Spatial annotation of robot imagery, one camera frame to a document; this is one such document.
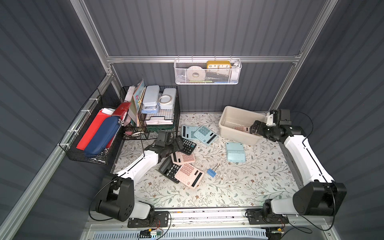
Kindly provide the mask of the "pink calculator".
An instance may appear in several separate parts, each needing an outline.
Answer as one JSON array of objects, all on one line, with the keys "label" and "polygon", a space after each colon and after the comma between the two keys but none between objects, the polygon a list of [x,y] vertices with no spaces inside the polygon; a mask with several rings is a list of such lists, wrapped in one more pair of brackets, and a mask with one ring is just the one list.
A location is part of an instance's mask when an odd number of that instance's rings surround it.
[{"label": "pink calculator", "polygon": [[172,163],[178,166],[181,166],[184,164],[192,164],[196,161],[195,156],[193,154],[186,155],[181,152],[173,153],[171,158],[172,158]]},{"label": "pink calculator", "polygon": [[234,127],[234,130],[241,131],[244,133],[250,133],[250,128],[249,127]]},{"label": "pink calculator", "polygon": [[192,166],[191,164],[181,165],[175,174],[175,178],[190,189],[195,189],[203,179],[203,176],[204,172]]}]

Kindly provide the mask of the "black calculator front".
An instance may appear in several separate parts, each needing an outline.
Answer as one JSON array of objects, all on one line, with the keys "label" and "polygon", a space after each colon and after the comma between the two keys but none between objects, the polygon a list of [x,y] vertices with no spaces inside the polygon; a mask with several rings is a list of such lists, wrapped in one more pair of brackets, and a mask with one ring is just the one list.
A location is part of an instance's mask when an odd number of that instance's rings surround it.
[{"label": "black calculator front", "polygon": [[175,164],[171,156],[168,156],[162,165],[159,167],[158,171],[165,176],[167,179],[178,184],[180,181],[176,179],[175,175],[179,171],[180,166]]}]

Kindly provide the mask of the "pink calculator front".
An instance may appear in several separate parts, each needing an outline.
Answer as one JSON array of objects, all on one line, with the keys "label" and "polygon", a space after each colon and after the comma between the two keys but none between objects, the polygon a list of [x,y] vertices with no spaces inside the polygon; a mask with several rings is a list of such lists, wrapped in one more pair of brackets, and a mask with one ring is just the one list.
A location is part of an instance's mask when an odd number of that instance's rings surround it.
[{"label": "pink calculator front", "polygon": [[192,166],[191,164],[181,165],[175,174],[175,178],[190,189],[195,189],[203,179],[203,176],[204,172]]}]

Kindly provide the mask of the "beige plastic storage box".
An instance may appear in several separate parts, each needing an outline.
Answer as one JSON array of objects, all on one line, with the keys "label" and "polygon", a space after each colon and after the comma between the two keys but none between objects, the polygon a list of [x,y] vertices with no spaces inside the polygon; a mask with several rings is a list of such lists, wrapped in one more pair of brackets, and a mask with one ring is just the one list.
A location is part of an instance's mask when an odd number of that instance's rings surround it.
[{"label": "beige plastic storage box", "polygon": [[219,120],[220,136],[244,145],[254,146],[264,138],[249,132],[236,130],[244,127],[250,128],[255,121],[266,121],[265,113],[256,113],[231,106],[226,106]]}]

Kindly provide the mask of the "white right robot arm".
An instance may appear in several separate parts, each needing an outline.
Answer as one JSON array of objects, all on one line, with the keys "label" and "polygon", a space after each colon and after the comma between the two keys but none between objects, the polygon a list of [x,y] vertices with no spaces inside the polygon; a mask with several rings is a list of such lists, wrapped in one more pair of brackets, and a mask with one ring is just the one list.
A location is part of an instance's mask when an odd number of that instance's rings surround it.
[{"label": "white right robot arm", "polygon": [[325,170],[309,143],[308,134],[291,121],[289,110],[272,110],[265,121],[254,121],[250,134],[279,143],[299,190],[292,197],[267,200],[266,215],[300,215],[334,217],[347,188]]}]

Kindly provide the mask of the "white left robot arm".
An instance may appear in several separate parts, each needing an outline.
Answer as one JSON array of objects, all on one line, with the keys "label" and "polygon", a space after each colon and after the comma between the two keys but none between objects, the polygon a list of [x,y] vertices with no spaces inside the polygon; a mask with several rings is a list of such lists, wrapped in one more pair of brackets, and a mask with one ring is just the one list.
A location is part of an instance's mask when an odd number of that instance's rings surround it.
[{"label": "white left robot arm", "polygon": [[89,212],[96,211],[107,216],[107,221],[111,219],[121,222],[128,219],[150,219],[153,207],[135,200],[135,186],[161,160],[183,148],[182,137],[177,136],[171,139],[170,132],[160,131],[157,139],[144,148],[138,159],[116,174],[105,175],[101,189],[92,201],[94,206],[89,207]]}]

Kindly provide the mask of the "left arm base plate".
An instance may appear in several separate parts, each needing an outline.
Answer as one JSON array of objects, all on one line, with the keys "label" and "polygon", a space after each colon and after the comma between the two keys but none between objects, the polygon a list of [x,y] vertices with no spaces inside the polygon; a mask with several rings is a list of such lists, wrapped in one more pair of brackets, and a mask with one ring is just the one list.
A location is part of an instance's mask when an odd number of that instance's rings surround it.
[{"label": "left arm base plate", "polygon": [[164,228],[167,227],[170,221],[170,212],[159,211],[150,212],[146,219],[130,218],[128,228]]}]

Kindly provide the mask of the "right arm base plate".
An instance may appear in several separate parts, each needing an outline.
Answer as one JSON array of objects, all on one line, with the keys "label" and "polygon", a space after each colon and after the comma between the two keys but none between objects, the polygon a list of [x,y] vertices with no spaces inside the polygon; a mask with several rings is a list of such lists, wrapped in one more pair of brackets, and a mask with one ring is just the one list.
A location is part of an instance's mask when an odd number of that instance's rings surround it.
[{"label": "right arm base plate", "polygon": [[250,225],[282,225],[289,223],[287,216],[278,215],[274,213],[265,213],[262,209],[248,209],[246,210],[245,217],[248,219]]}]

